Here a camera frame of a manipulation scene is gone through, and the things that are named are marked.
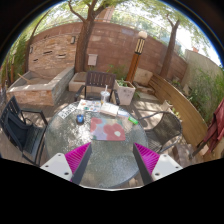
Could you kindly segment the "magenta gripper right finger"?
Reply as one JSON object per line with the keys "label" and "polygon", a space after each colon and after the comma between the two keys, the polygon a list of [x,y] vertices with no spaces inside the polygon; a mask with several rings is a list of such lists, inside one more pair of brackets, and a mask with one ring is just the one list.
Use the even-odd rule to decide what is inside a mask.
{"label": "magenta gripper right finger", "polygon": [[152,183],[152,172],[159,160],[160,155],[138,143],[133,144],[133,154],[140,170],[143,183],[145,185]]}

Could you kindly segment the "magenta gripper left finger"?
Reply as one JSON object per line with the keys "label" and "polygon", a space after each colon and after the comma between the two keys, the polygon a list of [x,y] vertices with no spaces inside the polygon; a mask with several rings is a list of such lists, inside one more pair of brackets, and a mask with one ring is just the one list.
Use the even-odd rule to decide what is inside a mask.
{"label": "magenta gripper left finger", "polygon": [[65,154],[66,161],[72,171],[71,181],[73,183],[80,184],[91,153],[91,143],[87,143]]}

